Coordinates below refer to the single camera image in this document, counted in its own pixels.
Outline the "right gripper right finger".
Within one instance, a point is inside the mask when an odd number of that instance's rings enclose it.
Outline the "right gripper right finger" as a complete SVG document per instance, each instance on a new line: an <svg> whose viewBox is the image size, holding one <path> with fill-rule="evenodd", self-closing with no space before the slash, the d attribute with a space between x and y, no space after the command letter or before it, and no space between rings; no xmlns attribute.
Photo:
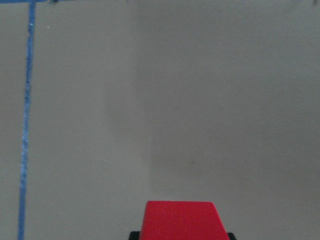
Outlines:
<svg viewBox="0 0 320 240"><path fill-rule="evenodd" d="M229 240L237 240L236 236L232 232L227 233Z"/></svg>

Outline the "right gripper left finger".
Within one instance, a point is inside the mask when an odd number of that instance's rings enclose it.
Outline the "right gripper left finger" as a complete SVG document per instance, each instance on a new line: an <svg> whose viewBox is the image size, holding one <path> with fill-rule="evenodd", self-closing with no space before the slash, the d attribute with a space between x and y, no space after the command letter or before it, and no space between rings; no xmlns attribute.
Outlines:
<svg viewBox="0 0 320 240"><path fill-rule="evenodd" d="M131 231L129 233L129 240L139 240L140 239L140 231Z"/></svg>

